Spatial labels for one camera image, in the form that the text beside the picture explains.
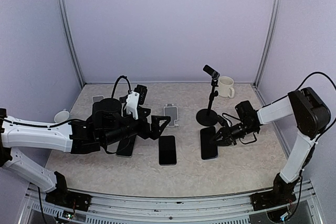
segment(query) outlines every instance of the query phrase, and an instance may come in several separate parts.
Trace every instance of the speckled tabletop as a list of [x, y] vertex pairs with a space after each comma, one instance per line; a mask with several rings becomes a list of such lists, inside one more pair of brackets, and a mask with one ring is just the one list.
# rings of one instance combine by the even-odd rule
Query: speckled tabletop
[[[176, 138], [177, 164], [159, 165], [158, 141], [137, 137], [133, 156], [107, 155], [103, 150], [87, 155], [52, 151], [46, 167], [65, 175], [69, 188], [97, 193], [144, 197], [192, 197], [241, 193], [272, 186], [286, 158], [272, 125], [264, 125], [258, 141], [250, 145], [219, 147], [218, 158], [201, 159], [200, 129], [195, 119], [206, 108], [209, 83], [145, 84], [148, 93], [143, 107], [152, 115], [163, 115], [163, 106], [179, 108], [180, 127], [166, 128], [163, 135]], [[113, 85], [86, 85], [71, 110], [72, 118], [86, 119], [91, 114], [92, 97], [111, 95]], [[255, 109], [260, 103], [249, 84], [236, 84], [233, 99], [216, 97], [217, 113], [236, 115], [235, 105], [250, 100]], [[115, 97], [124, 96], [127, 85], [118, 85]], [[243, 141], [253, 140], [247, 136]], [[118, 143], [110, 145], [114, 151]]]

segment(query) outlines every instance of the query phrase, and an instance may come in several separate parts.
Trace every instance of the white wall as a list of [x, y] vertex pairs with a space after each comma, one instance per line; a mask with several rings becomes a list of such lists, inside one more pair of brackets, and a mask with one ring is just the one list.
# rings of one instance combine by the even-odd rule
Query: white wall
[[[0, 0], [0, 108], [52, 122], [80, 92], [57, 0]], [[48, 151], [22, 150], [40, 164]], [[14, 223], [28, 182], [0, 169], [0, 222]]]
[[66, 0], [86, 82], [253, 82], [273, 0]]
[[[260, 90], [267, 102], [294, 90], [305, 76], [323, 71], [336, 81], [336, 1], [281, 0], [276, 31]], [[311, 86], [336, 116], [336, 92], [324, 77], [312, 77]], [[278, 122], [290, 148], [295, 141], [293, 117]], [[327, 223], [336, 218], [336, 127], [321, 139], [304, 172], [322, 204]]]

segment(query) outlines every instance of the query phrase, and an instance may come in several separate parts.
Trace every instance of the white mug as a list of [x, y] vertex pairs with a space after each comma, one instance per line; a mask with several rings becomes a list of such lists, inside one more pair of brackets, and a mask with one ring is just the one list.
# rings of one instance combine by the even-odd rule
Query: white mug
[[221, 76], [218, 80], [218, 94], [221, 97], [233, 98], [235, 96], [235, 90], [233, 88], [234, 81], [228, 76]]

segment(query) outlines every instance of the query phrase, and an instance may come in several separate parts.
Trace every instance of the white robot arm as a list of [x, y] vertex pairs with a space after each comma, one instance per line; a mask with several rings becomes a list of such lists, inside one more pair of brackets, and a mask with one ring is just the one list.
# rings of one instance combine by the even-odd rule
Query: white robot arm
[[106, 98], [93, 104], [92, 115], [87, 120], [73, 119], [57, 125], [17, 119], [0, 109], [0, 167], [38, 186], [47, 193], [47, 202], [69, 208], [73, 208], [76, 202], [77, 209], [87, 211], [89, 195], [68, 191], [62, 174], [41, 167], [18, 147], [46, 148], [72, 154], [88, 154], [100, 151], [102, 147], [111, 154], [107, 151], [108, 145], [134, 135], [157, 139], [170, 117], [152, 116], [152, 123], [148, 123], [150, 109], [139, 106], [144, 102], [146, 87], [139, 85], [137, 90], [140, 93], [131, 91], [127, 96], [124, 112], [120, 101]]
[[249, 101], [241, 102], [235, 108], [240, 120], [236, 125], [229, 126], [223, 117], [218, 116], [222, 128], [211, 139], [218, 146], [236, 144], [237, 139], [250, 133], [255, 137], [262, 125], [292, 114], [295, 116], [298, 128], [296, 141], [284, 168], [274, 180], [273, 190], [251, 196], [254, 210], [284, 205], [290, 200], [294, 202], [293, 189], [300, 173], [312, 158], [316, 141], [331, 120], [328, 107], [312, 88], [304, 88], [289, 92], [258, 111], [252, 108]]

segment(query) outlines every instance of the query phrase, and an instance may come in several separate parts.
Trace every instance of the round stand base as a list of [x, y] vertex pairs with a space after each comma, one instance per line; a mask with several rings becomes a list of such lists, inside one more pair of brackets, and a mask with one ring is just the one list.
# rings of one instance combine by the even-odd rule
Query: round stand base
[[196, 114], [196, 120], [203, 126], [214, 126], [217, 123], [217, 113], [210, 110], [210, 114], [206, 115], [208, 109], [202, 109]]

